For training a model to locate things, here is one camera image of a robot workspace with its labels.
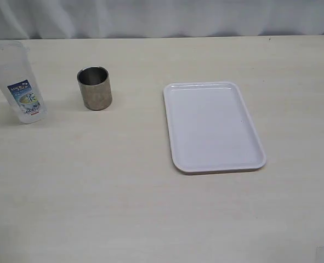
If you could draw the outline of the stainless steel cup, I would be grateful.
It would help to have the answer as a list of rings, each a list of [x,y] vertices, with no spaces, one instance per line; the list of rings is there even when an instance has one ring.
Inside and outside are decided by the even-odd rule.
[[[112,103],[109,72],[101,66],[81,69],[77,81],[84,105],[89,110],[100,111]]]

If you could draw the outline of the clear plastic container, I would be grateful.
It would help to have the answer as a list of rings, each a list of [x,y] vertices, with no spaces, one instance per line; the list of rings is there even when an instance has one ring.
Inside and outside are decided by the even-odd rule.
[[[19,41],[0,42],[0,90],[22,123],[30,124],[46,116],[27,49]]]

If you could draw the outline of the white plastic tray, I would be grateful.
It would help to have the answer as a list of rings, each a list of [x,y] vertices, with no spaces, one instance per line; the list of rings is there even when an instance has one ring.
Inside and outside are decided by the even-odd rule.
[[[252,171],[266,155],[238,86],[171,83],[163,91],[170,150],[186,174]]]

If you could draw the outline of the white backdrop curtain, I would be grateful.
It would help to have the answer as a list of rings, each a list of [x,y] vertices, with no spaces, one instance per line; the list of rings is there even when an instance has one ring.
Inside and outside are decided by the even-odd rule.
[[[0,1],[0,39],[324,35],[324,1]]]

